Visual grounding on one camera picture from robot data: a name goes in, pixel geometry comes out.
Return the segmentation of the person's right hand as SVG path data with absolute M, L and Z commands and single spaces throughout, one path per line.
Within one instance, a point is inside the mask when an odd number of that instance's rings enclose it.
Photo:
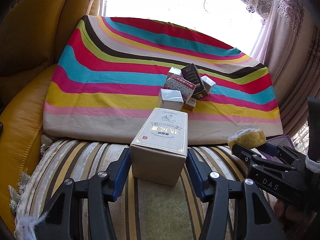
M 273 210 L 279 221 L 288 220 L 304 226 L 309 226 L 316 217 L 313 211 L 303 211 L 295 206 L 286 205 L 281 200 L 276 200 Z

